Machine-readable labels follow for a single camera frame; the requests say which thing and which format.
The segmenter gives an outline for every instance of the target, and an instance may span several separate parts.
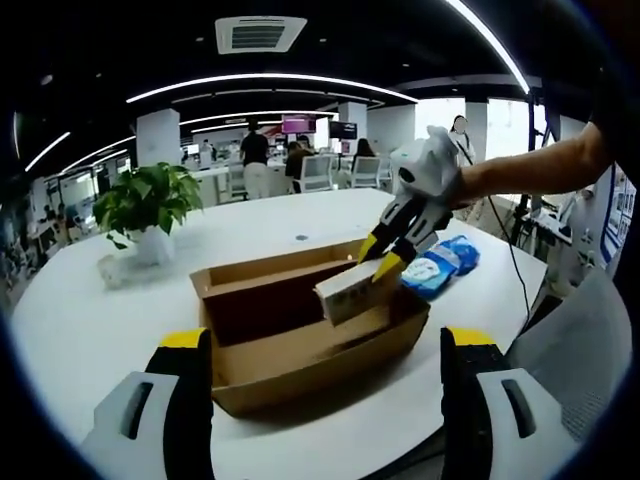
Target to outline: black ceiling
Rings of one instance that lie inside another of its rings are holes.
[[[600,59],[555,2],[465,3],[502,40],[526,75],[585,89],[592,84]],[[246,89],[304,89],[361,96],[387,105],[406,103],[354,87],[292,80],[216,82],[133,104],[125,102],[148,90],[196,78],[302,73],[387,88],[425,78],[509,73],[445,0],[235,0],[155,2],[148,6],[85,2],[74,8],[39,5],[32,10],[16,14],[11,31],[17,33],[7,39],[11,48],[7,49],[10,61],[5,65],[13,65],[8,110],[23,115],[18,165],[29,163],[62,133],[72,132],[30,172],[35,176],[56,173],[131,135],[137,116],[160,108],[172,106],[180,112],[181,120],[189,120],[254,110],[315,110],[338,100],[328,94],[268,91],[171,103],[190,96]],[[295,16],[308,19],[308,23],[285,54],[218,55],[215,20],[239,15]],[[52,80],[42,85],[47,75]],[[434,92],[442,94],[442,89]],[[405,93],[429,95],[423,91]]]

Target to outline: air conditioning vent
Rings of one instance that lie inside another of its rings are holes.
[[[294,17],[219,18],[218,53],[287,52],[306,23],[306,19]]]

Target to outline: white flower pot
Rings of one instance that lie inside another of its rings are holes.
[[[160,227],[147,227],[144,232],[135,232],[132,238],[138,243],[140,265],[166,265],[175,258],[173,239]]]

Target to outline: open cardboard box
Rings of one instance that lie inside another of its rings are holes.
[[[428,304],[403,287],[333,326],[317,283],[355,265],[362,241],[198,271],[212,331],[212,398],[233,416],[317,391],[410,351]]]

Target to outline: potted plant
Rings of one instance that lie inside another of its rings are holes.
[[[182,166],[140,167],[118,177],[93,206],[93,215],[118,250],[127,244],[114,233],[138,244],[140,263],[164,264],[174,257],[169,237],[174,220],[182,225],[189,210],[202,209],[199,189]]]

